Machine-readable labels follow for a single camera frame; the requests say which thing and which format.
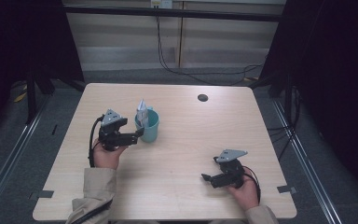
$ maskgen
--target aluminum rail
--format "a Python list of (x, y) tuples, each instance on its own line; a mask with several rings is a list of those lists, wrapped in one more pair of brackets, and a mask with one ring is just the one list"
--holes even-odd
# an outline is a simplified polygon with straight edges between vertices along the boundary
[(284, 110), (281, 103), (277, 100), (273, 101), (275, 109), (278, 113), (278, 117), (283, 125), (286, 127), (286, 133), (289, 136), (292, 136), (292, 147), (295, 150), (297, 158), (307, 176), (307, 179), (310, 182), (316, 198), (318, 199), (319, 205), (322, 207), (324, 214), (330, 224), (341, 224), (341, 219), (339, 218), (336, 207), (330, 199), (330, 196), (327, 194), (327, 191), (324, 189), (321, 180), (317, 176), (315, 169), (313, 169), (312, 163), (307, 156), (305, 149), (302, 147), (300, 140), (298, 139), (295, 132), (292, 129), (288, 128), (289, 124), (286, 121), (286, 116), (284, 115)]
[(232, 21), (281, 21), (281, 15), (248, 14), (234, 12), (198, 11), (186, 9), (166, 9), (147, 7), (96, 7), (64, 4), (67, 13), (86, 13), (104, 15), (159, 16), (178, 18), (216, 19)]
[(29, 140), (31, 139), (31, 136), (33, 135), (34, 130), (41, 118), (41, 113), (45, 109), (47, 102), (48, 97), (45, 97), (45, 99), (43, 99), (43, 102), (41, 103), (39, 111), (36, 113), (32, 122), (30, 124), (25, 125), (25, 128), (23, 129), (19, 140), (11, 150), (10, 155), (8, 156), (4, 166), (0, 170), (0, 196), (5, 189), (8, 178), (10, 177), (11, 173), (16, 167), (17, 162), (20, 159), (22, 152), (26, 148)]

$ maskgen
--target teal cup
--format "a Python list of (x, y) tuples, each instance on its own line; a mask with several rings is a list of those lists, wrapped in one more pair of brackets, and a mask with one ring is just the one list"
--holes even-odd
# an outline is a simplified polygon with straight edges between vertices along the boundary
[[(156, 141), (158, 135), (158, 124), (159, 124), (158, 113), (153, 110), (153, 107), (148, 107), (147, 117), (149, 119), (149, 127), (145, 128), (144, 135), (141, 136), (141, 140), (146, 143), (152, 143)], [(137, 130), (142, 128), (140, 122), (136, 118), (136, 115), (135, 115), (135, 126)]]

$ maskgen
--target person's arm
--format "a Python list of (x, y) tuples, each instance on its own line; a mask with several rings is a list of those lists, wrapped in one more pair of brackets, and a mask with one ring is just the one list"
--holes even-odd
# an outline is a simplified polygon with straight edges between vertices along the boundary
[(255, 182), (250, 177), (244, 175), (243, 185), (240, 188), (235, 189), (229, 186), (227, 190), (245, 211), (250, 224), (278, 224), (278, 220), (271, 209), (265, 205), (259, 205)]
[[(96, 140), (94, 142), (94, 162), (96, 168), (86, 168), (84, 173), (84, 198), (72, 200), (73, 213), (67, 224), (74, 223), (89, 212), (109, 203), (116, 194), (116, 169), (119, 157), (127, 147), (119, 147), (115, 151), (106, 151)], [(107, 223), (110, 209), (84, 223)]]

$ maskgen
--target wall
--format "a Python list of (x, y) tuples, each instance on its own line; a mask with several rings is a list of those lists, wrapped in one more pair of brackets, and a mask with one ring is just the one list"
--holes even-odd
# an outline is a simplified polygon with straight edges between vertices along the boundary
[[(150, 7), (150, 1), (145, 0), (63, 2), (109, 7)], [(265, 0), (257, 4), (252, 2), (174, 1), (173, 8), (282, 14), (282, 0)], [(67, 17), (83, 70), (161, 67), (156, 18), (72, 13), (67, 13)], [(243, 67), (262, 63), (277, 27), (277, 22), (180, 18), (159, 18), (159, 23), (163, 57), (169, 67)]]

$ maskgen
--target wooden table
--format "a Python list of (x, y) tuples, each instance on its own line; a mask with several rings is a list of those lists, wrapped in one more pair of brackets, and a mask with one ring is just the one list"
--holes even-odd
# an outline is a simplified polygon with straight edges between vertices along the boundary
[[(209, 97), (207, 102), (199, 94)], [(200, 220), (244, 218), (224, 188), (213, 189), (201, 174), (221, 174), (213, 161), (223, 149), (247, 150), (239, 160), (251, 167), (261, 185), (261, 203), (278, 218), (296, 215), (286, 181), (251, 89), (245, 87), (89, 84), (74, 114), (39, 199), (36, 220), (65, 220), (72, 200), (83, 197), (93, 122), (112, 108), (128, 118), (122, 133), (133, 133), (141, 99), (159, 113), (158, 139), (138, 141), (120, 158), (117, 196), (111, 219)], [(94, 136), (98, 136), (99, 125)]]

